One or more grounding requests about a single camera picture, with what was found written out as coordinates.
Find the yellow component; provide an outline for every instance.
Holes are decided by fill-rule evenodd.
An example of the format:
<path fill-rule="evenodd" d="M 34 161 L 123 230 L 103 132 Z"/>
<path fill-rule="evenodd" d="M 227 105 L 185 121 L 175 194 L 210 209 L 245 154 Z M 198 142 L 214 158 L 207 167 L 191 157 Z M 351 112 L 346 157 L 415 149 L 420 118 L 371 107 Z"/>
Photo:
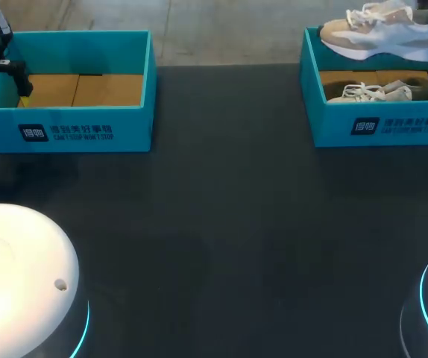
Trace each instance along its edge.
<path fill-rule="evenodd" d="M 29 97 L 20 97 L 20 101 L 22 101 L 23 107 L 28 108 L 28 103 L 30 102 Z"/>

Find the concrete floor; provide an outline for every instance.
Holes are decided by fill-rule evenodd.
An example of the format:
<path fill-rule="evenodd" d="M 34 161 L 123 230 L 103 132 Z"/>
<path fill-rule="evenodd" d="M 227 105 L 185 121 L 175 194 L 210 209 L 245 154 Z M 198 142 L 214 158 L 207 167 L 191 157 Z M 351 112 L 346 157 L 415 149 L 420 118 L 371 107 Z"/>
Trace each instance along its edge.
<path fill-rule="evenodd" d="M 212 65 L 296 62 L 306 26 L 343 18 L 364 2 L 0 0 L 0 7 L 15 31 L 149 29 L 158 64 Z"/>

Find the white sneaker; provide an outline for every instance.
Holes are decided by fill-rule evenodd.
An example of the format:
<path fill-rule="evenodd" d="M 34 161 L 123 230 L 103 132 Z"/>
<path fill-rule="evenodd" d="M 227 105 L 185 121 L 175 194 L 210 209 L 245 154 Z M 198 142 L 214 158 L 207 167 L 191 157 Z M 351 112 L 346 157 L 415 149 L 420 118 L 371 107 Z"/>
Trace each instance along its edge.
<path fill-rule="evenodd" d="M 319 33 L 327 47 L 354 60 L 388 53 L 428 62 L 428 10 L 413 10 L 401 0 L 347 10 L 346 19 L 327 22 Z"/>
<path fill-rule="evenodd" d="M 409 86 L 402 81 L 395 81 L 381 86 L 366 86 L 349 84 L 343 89 L 341 97 L 332 98 L 329 103 L 355 103 L 355 102 L 403 102 L 428 101 L 428 86 Z"/>

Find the white robot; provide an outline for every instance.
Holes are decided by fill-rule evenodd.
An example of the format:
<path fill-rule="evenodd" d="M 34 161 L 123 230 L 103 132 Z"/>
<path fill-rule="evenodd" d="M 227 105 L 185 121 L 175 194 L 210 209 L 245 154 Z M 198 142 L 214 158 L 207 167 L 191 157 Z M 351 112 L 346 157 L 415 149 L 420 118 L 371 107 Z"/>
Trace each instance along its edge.
<path fill-rule="evenodd" d="M 0 358 L 81 358 L 89 316 L 68 236 L 37 211 L 0 204 Z"/>

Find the black tabletop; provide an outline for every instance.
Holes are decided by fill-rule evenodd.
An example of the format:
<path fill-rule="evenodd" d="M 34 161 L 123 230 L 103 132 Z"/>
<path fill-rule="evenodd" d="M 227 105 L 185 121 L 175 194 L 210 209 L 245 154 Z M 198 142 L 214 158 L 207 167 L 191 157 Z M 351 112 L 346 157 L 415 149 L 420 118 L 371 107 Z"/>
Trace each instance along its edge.
<path fill-rule="evenodd" d="M 313 146 L 298 65 L 159 68 L 149 154 L 0 155 L 55 220 L 91 357 L 400 356 L 428 262 L 428 147 Z"/>

